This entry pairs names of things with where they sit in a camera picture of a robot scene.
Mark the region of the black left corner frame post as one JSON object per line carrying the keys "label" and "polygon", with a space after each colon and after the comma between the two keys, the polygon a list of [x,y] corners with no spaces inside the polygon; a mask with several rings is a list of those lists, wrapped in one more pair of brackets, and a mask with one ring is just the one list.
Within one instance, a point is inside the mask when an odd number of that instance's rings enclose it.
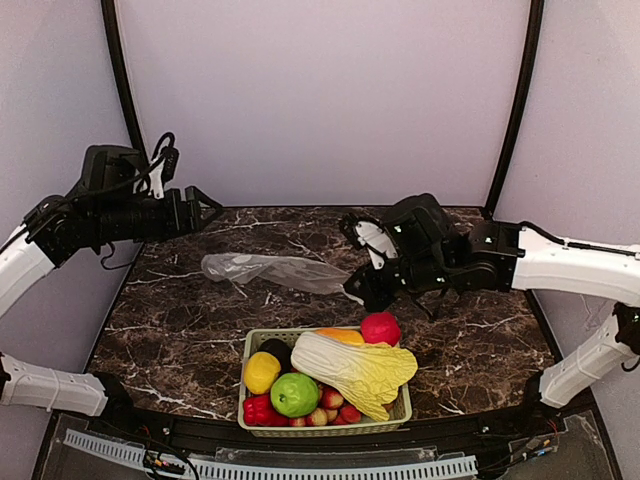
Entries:
{"label": "black left corner frame post", "polygon": [[139,150],[145,159],[149,159],[125,64],[125,55],[117,19],[116,2],[114,0],[101,0],[100,6],[111,68],[127,134],[132,147]]}

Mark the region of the yellow toy lemon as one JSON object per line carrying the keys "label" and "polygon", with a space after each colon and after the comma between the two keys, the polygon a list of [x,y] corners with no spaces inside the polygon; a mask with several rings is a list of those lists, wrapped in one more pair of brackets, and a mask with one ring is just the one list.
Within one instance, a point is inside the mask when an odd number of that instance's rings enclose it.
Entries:
{"label": "yellow toy lemon", "polygon": [[256,352],[246,362],[243,381],[254,395],[267,393],[281,372],[279,360],[270,353]]}

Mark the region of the toy lychee fruit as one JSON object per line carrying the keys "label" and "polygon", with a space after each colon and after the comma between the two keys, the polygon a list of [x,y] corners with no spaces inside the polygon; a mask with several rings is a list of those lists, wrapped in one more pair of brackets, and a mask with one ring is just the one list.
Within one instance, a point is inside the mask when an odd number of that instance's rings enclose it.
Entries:
{"label": "toy lychee fruit", "polygon": [[305,423],[308,427],[323,427],[328,423],[327,412],[323,408],[316,408],[306,416]]}

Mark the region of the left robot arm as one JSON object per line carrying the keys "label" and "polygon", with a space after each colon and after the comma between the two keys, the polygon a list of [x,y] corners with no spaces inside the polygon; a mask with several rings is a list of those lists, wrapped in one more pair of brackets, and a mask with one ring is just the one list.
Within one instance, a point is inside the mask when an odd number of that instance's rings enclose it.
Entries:
{"label": "left robot arm", "polygon": [[[198,188],[167,188],[178,158],[170,133],[161,137],[152,160],[129,147],[89,147],[72,189],[43,199],[2,245],[1,310],[7,312],[80,250],[99,253],[120,241],[172,240],[200,232],[218,218],[222,205]],[[123,415],[132,400],[110,374],[65,372],[4,353],[1,403],[109,418]]]}

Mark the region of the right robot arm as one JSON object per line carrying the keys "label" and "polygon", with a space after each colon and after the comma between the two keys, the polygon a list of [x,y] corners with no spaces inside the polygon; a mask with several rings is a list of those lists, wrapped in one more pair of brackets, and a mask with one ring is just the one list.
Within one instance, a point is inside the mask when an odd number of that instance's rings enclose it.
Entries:
{"label": "right robot arm", "polygon": [[469,232],[454,225],[428,193],[407,197],[381,219],[348,214],[340,230],[370,262],[345,282],[369,312],[399,296],[477,290],[555,290],[613,301],[584,343],[527,383],[531,406],[560,409],[639,354],[639,248],[554,236],[531,222],[485,220]]}

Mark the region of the black corner frame post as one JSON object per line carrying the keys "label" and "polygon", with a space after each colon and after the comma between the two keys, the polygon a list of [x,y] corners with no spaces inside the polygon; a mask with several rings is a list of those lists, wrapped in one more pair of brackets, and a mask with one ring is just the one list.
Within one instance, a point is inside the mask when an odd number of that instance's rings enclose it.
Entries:
{"label": "black corner frame post", "polygon": [[485,219],[492,218],[496,212],[511,166],[533,77],[544,17],[544,7],[544,0],[530,1],[526,34],[513,102],[496,168],[484,207],[482,208],[482,216]]}
{"label": "black corner frame post", "polygon": [[125,64],[125,55],[117,19],[116,2],[114,0],[101,0],[100,6],[111,68],[127,134],[132,147],[139,150],[145,159],[149,159]]}

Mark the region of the red toy pomegranate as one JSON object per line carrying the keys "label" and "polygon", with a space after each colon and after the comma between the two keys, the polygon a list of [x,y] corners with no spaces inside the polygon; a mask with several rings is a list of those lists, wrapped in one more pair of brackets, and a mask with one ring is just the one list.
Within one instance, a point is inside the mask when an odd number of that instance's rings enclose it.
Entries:
{"label": "red toy pomegranate", "polygon": [[402,337],[396,317],[389,312],[367,316],[360,324],[360,331],[368,344],[386,343],[395,346]]}

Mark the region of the black right corner frame post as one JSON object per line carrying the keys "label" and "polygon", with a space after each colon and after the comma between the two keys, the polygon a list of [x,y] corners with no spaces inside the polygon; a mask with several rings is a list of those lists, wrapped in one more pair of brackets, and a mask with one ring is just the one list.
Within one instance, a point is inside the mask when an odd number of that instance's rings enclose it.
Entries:
{"label": "black right corner frame post", "polygon": [[513,102],[496,168],[484,207],[482,208],[482,216],[485,219],[492,218],[496,212],[511,166],[533,77],[544,17],[544,7],[544,0],[530,1],[526,34]]}

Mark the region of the red toy bell pepper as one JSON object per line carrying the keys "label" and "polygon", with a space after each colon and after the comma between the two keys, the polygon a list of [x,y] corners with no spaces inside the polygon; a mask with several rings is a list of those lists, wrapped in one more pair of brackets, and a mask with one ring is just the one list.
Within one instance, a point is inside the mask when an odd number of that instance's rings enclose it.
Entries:
{"label": "red toy bell pepper", "polygon": [[270,395],[251,396],[243,402],[243,420],[248,426],[288,427],[289,419],[272,406]]}

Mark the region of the pale green plastic basket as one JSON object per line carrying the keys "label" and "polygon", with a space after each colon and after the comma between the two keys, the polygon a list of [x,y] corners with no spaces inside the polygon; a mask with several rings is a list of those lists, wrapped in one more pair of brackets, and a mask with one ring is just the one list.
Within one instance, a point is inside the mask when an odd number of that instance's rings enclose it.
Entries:
{"label": "pale green plastic basket", "polygon": [[383,433],[412,414],[413,354],[355,343],[356,327],[254,329],[247,334],[240,426],[262,437]]}

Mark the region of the clear dotted zip top bag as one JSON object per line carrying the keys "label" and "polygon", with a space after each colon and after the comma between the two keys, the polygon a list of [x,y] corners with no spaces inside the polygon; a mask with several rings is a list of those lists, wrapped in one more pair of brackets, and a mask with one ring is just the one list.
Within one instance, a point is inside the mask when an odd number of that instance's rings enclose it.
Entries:
{"label": "clear dotted zip top bag", "polygon": [[262,279],[313,294],[343,292],[350,274],[330,264],[294,256],[223,253],[205,255],[203,273],[215,282],[246,284]]}

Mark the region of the toy napa cabbage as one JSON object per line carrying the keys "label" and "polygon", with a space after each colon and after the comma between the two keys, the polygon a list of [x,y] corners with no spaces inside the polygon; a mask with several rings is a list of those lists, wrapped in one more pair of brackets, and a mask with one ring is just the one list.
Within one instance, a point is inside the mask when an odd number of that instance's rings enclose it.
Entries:
{"label": "toy napa cabbage", "polygon": [[418,370],[413,353],[387,344],[348,345],[305,332],[291,354],[294,368],[333,387],[357,410],[375,422],[386,422],[384,408]]}

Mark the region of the green toy apple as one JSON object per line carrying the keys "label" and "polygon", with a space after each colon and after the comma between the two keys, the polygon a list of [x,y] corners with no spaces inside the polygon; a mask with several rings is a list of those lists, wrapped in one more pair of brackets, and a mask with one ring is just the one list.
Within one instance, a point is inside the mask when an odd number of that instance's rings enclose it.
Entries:
{"label": "green toy apple", "polygon": [[304,417],[318,405],[316,382],[303,373],[287,373],[272,385],[270,400],[274,409],[288,418]]}

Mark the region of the dark purple toy eggplant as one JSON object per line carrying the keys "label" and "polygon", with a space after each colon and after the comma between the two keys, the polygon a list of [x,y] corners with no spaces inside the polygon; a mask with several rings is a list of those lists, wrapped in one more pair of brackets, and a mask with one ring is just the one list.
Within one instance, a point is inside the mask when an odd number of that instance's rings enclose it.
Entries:
{"label": "dark purple toy eggplant", "polygon": [[284,341],[278,338],[270,338],[264,341],[258,348],[259,352],[265,352],[274,356],[281,366],[281,373],[289,373],[292,369],[292,349]]}

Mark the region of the orange yellow toy mango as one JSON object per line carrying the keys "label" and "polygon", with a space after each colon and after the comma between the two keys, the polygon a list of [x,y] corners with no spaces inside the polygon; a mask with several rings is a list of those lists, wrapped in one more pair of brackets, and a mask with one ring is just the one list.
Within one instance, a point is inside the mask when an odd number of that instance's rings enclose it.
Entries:
{"label": "orange yellow toy mango", "polygon": [[315,333],[348,345],[359,346],[365,344],[363,336],[357,330],[341,328],[321,328],[316,330]]}

